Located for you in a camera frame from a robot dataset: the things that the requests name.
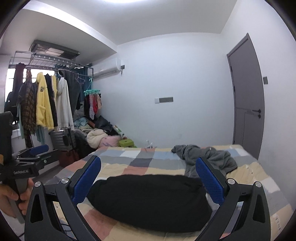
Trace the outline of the black puffer jacket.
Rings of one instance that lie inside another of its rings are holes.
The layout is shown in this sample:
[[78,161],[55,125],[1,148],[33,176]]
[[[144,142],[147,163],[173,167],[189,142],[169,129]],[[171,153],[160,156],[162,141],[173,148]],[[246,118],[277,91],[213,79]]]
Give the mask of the black puffer jacket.
[[87,199],[105,216],[158,232],[201,231],[212,214],[201,180],[182,175],[109,177]]

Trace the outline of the pile of clothes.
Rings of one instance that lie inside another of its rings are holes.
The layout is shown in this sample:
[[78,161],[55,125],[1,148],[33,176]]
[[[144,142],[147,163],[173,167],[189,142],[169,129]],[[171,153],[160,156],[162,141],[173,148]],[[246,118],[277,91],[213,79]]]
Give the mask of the pile of clothes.
[[102,147],[119,147],[119,142],[123,140],[103,116],[95,116],[95,120],[91,120],[84,115],[84,110],[79,109],[75,110],[73,121],[76,149],[80,152]]

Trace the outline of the teal clip hanger with clothes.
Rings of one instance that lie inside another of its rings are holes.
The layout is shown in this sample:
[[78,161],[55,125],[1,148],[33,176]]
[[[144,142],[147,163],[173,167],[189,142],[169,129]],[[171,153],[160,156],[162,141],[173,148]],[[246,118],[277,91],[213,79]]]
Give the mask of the teal clip hanger with clothes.
[[97,113],[102,107],[100,90],[86,90],[84,95],[84,115],[88,120],[96,121]]

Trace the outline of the metal clothes rack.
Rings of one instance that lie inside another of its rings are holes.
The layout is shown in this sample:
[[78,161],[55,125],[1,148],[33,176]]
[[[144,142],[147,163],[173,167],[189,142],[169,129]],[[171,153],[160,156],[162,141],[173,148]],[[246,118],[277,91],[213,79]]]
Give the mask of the metal clothes rack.
[[89,78],[94,77],[94,70],[91,66],[83,65],[75,62],[74,60],[69,60],[49,54],[15,51],[14,55],[10,58],[9,68],[15,68],[19,63],[23,63],[29,69],[52,71],[66,69],[68,71],[74,72],[76,69],[86,68],[86,74],[81,75]]

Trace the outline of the grey suitcase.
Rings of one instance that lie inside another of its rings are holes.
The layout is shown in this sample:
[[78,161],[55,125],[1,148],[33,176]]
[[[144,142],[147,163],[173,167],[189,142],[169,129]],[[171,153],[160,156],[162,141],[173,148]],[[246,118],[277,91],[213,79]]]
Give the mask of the grey suitcase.
[[70,128],[60,128],[50,132],[53,148],[62,152],[70,152],[76,148],[74,131]]

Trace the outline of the yellow hanging garment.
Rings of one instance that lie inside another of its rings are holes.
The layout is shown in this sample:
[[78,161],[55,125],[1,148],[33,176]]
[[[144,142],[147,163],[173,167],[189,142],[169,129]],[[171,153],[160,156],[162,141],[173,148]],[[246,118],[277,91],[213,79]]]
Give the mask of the yellow hanging garment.
[[56,105],[50,75],[37,74],[36,125],[52,131],[58,126]]

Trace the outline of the green stool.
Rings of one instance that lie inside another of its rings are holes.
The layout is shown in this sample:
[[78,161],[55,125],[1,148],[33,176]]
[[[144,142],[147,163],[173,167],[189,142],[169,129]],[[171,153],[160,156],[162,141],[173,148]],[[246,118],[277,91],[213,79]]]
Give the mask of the green stool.
[[122,148],[136,148],[134,141],[129,138],[122,139],[118,143],[119,143],[119,146]]

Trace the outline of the white hanging garment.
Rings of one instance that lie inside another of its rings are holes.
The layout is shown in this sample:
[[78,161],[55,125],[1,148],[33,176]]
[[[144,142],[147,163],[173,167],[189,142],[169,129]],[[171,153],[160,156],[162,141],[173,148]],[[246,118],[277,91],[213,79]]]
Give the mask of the white hanging garment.
[[58,128],[70,128],[71,130],[74,130],[68,84],[63,77],[61,77],[57,85],[56,110]]

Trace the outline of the plaid hanging shirt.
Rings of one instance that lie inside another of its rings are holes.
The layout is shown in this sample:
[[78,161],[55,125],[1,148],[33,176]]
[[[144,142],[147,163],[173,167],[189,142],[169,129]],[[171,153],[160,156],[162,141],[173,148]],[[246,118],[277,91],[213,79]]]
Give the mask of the plaid hanging shirt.
[[32,73],[27,70],[26,80],[18,92],[18,117],[23,128],[23,138],[27,148],[33,147],[31,134],[36,130],[36,84],[32,82]]

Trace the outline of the grey door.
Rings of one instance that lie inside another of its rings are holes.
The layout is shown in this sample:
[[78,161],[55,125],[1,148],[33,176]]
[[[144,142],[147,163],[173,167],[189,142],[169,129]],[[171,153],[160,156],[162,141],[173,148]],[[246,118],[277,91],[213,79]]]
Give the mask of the grey door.
[[249,34],[227,54],[234,94],[233,144],[259,158],[264,131],[264,90],[257,54]]

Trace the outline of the dark grey hanging trousers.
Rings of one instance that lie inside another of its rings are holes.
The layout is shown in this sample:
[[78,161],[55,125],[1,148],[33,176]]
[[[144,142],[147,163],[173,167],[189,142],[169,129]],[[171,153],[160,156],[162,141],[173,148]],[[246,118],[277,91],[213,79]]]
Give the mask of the dark grey hanging trousers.
[[81,91],[81,84],[77,79],[77,73],[66,69],[60,69],[59,74],[67,81],[71,111],[72,115],[74,115],[78,97]]

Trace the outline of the ceiling drying rack unit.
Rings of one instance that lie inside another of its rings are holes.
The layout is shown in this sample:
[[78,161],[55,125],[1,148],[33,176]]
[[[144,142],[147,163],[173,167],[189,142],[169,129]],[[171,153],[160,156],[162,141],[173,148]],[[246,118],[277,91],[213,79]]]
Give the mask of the ceiling drying rack unit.
[[74,60],[80,55],[80,52],[76,50],[41,40],[34,40],[32,42],[30,52],[48,54],[69,60]]

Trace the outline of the white air conditioner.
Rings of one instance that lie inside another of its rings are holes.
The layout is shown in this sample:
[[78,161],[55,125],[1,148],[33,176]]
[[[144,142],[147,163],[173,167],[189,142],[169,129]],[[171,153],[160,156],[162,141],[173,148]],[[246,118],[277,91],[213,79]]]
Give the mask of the white air conditioner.
[[93,67],[93,77],[121,72],[121,60],[118,58],[104,60]]

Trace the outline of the grey wall switch panel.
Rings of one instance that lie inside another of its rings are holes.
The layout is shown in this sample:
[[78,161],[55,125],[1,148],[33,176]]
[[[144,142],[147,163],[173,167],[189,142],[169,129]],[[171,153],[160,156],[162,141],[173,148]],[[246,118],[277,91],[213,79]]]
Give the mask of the grey wall switch panel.
[[173,102],[174,98],[173,97],[162,97],[162,98],[155,98],[154,102],[155,104],[157,103],[170,103]]

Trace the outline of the small grey light switch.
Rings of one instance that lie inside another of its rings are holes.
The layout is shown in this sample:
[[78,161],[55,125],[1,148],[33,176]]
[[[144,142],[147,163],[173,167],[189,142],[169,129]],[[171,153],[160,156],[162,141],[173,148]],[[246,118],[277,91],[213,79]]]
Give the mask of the small grey light switch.
[[268,78],[267,78],[267,76],[263,77],[263,83],[264,83],[265,85],[268,84]]

